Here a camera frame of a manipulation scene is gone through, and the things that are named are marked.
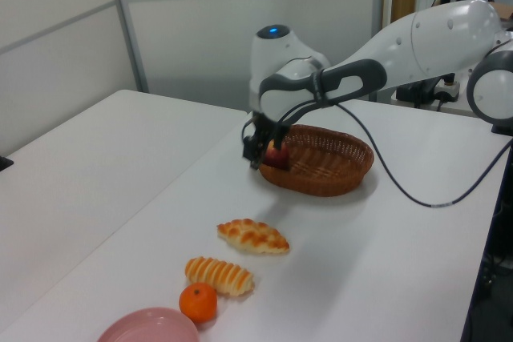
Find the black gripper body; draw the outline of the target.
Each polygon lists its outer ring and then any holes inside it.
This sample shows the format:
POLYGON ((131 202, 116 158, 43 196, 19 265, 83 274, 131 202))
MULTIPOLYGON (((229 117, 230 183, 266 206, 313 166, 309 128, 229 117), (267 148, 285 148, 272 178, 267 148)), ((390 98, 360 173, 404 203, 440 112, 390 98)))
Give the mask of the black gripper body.
POLYGON ((255 131, 252 141, 257 146, 268 146, 274 140, 275 143, 281 145, 281 124, 267 118, 260 112, 252 113, 252 123, 255 131))

